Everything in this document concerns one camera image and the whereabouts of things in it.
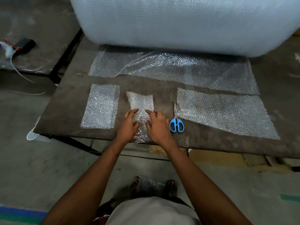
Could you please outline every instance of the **black object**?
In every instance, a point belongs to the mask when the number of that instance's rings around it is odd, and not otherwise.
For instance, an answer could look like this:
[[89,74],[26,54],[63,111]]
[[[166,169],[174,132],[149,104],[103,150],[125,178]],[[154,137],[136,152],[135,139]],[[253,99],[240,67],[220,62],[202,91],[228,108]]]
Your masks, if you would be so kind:
[[20,41],[15,44],[16,47],[19,48],[17,53],[19,54],[27,54],[32,48],[36,45],[35,41],[32,39],[22,38]]

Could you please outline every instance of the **wire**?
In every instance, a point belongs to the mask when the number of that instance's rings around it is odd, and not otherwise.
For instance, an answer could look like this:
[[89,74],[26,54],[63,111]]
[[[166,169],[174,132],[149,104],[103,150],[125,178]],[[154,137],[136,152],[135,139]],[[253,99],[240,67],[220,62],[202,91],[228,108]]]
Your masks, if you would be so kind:
[[17,73],[18,74],[20,74],[20,72],[14,67],[14,65],[13,65],[13,55],[15,54],[15,52],[12,54],[12,56],[10,57],[10,64],[11,64],[11,66],[15,69],[15,71],[17,71]]
[[12,92],[16,92],[16,93],[22,93],[22,94],[26,94],[26,95],[42,95],[42,94],[45,94],[45,92],[43,92],[43,93],[40,93],[40,94],[28,94],[28,93],[25,93],[25,92],[20,92],[20,91],[12,91]]

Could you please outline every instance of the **scissors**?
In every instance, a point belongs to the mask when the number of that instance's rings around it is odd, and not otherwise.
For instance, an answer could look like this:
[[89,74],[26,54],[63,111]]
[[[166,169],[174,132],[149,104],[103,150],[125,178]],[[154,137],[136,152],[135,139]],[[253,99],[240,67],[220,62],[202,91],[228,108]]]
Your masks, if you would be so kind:
[[176,132],[178,130],[178,132],[182,133],[183,130],[185,129],[185,126],[183,125],[182,121],[177,117],[177,108],[175,103],[174,103],[174,116],[175,117],[170,122],[170,130],[171,132]]

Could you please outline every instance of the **bubble wrap sheet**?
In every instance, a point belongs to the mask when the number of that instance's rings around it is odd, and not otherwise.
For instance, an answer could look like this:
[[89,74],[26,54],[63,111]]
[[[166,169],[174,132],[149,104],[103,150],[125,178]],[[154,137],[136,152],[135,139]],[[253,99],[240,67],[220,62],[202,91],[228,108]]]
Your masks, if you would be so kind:
[[259,96],[209,95],[179,88],[178,117],[231,133],[280,140]]
[[92,84],[81,128],[111,129],[115,126],[120,87]]
[[248,59],[223,55],[211,58],[106,46],[96,56],[89,75],[115,77],[129,74],[216,90],[259,94]]
[[133,122],[140,122],[139,132],[133,137],[134,143],[143,143],[152,141],[148,134],[145,119],[150,119],[149,115],[145,112],[145,109],[154,110],[153,96],[152,95],[140,95],[134,92],[126,92],[128,100],[130,102],[131,109],[138,108],[139,111],[134,115]]
[[300,25],[300,0],[71,0],[96,44],[256,57]]

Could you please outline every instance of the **table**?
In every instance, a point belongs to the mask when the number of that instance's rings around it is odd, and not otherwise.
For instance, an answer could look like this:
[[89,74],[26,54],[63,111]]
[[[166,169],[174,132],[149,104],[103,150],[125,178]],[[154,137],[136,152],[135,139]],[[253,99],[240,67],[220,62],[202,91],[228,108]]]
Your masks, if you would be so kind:
[[[152,94],[155,109],[162,111],[168,118],[173,118],[177,88],[205,93],[224,93],[138,76],[118,75],[115,78],[88,76],[91,64],[100,49],[102,47],[83,38],[35,128],[36,133],[51,135],[77,147],[79,146],[76,142],[66,140],[67,137],[113,140],[125,112],[130,109],[126,91]],[[281,141],[236,135],[182,119],[185,131],[173,134],[177,144],[194,149],[300,158],[300,63],[295,60],[295,53],[300,53],[300,37],[291,37],[276,50],[250,60],[261,93],[260,97]],[[80,128],[92,83],[120,86],[114,129]],[[87,146],[83,148],[81,146],[79,148],[97,154]]]
[[[82,35],[70,0],[1,0],[0,4],[0,38],[15,44],[25,37],[37,44],[29,53],[15,56],[14,66],[59,83],[60,60]],[[0,49],[0,68],[13,70],[4,49]]]

